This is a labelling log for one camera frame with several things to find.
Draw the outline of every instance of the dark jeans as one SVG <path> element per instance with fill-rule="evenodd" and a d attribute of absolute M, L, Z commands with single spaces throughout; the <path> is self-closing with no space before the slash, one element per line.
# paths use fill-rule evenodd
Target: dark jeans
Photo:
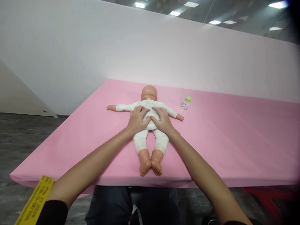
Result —
<path fill-rule="evenodd" d="M 85 221 L 88 225 L 127 225 L 133 204 L 124 186 L 96 186 Z M 180 224 L 176 189 L 145 187 L 137 206 L 145 225 Z M 136 224 L 139 224 L 137 212 L 131 222 Z"/>

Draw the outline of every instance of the ceiling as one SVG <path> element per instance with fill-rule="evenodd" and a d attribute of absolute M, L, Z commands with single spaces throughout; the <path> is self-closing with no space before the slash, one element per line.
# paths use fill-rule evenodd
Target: ceiling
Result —
<path fill-rule="evenodd" d="M 104 0 L 106 2 L 136 8 L 136 2 L 144 9 L 156 13 L 180 12 L 179 18 L 201 23 L 219 21 L 215 26 L 256 34 L 299 44 L 287 8 L 269 7 L 274 0 L 190 0 L 198 4 L 188 7 L 188 0 Z"/>

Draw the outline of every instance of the doll hand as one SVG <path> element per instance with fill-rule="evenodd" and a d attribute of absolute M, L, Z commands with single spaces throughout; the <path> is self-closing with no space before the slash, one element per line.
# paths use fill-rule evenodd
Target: doll hand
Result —
<path fill-rule="evenodd" d="M 176 119 L 179 119 L 179 120 L 183 121 L 184 117 L 178 113 L 177 116 L 176 116 Z"/>
<path fill-rule="evenodd" d="M 108 110 L 117 111 L 115 105 L 109 105 L 106 107 Z"/>

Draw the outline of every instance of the bottle label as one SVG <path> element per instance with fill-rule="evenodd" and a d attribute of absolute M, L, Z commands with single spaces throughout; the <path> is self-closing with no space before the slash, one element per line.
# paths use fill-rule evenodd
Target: bottle label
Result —
<path fill-rule="evenodd" d="M 186 103 L 185 103 L 185 102 L 182 102 L 182 103 L 180 104 L 180 107 L 181 107 L 181 108 L 185 108 L 185 106 L 186 106 Z"/>

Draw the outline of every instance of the white wall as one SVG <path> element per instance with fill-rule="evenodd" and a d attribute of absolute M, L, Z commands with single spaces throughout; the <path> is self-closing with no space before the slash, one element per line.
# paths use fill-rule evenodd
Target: white wall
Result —
<path fill-rule="evenodd" d="M 1 60 L 0 113 L 21 113 L 56 117 L 54 112 L 52 112 Z"/>
<path fill-rule="evenodd" d="M 1 1 L 0 57 L 57 114 L 105 78 L 300 103 L 297 45 L 98 0 Z"/>

